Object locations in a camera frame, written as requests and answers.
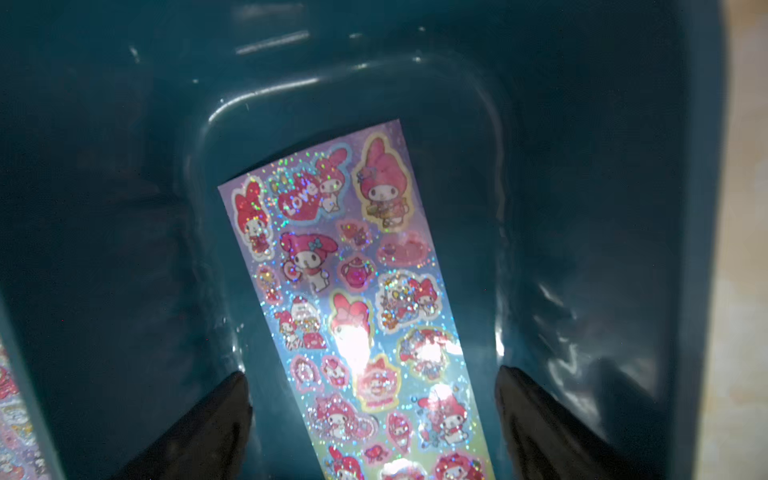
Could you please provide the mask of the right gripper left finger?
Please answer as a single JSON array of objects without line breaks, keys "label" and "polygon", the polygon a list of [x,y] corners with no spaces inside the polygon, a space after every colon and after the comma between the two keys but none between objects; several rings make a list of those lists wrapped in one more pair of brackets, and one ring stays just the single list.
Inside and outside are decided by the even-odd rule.
[{"label": "right gripper left finger", "polygon": [[246,376],[225,378],[115,479],[235,479],[252,423]]}]

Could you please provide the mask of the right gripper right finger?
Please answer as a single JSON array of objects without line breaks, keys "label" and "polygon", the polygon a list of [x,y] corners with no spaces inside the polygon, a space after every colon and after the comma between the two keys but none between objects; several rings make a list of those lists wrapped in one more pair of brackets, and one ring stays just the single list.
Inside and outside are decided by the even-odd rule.
[{"label": "right gripper right finger", "polygon": [[495,401],[519,479],[634,479],[636,468],[531,377],[502,366]]}]

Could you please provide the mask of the sticker sheet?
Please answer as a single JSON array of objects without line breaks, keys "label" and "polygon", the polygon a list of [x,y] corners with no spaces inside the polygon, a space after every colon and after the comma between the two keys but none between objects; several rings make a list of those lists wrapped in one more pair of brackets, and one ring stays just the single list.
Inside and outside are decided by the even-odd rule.
[{"label": "sticker sheet", "polygon": [[34,427],[10,360],[1,346],[1,478],[3,480],[49,480],[46,461],[37,443]]},{"label": "sticker sheet", "polygon": [[218,191],[324,476],[492,478],[401,124]]}]

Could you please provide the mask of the teal plastic storage box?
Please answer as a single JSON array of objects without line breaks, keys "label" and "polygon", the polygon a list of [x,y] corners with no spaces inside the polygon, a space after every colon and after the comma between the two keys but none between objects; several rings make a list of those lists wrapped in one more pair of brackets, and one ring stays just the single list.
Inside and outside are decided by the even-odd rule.
[{"label": "teal plastic storage box", "polygon": [[321,474],[221,183],[399,120],[495,475],[501,366],[692,474],[716,1],[5,1],[1,324],[48,463],[106,479],[246,372],[245,479]]}]

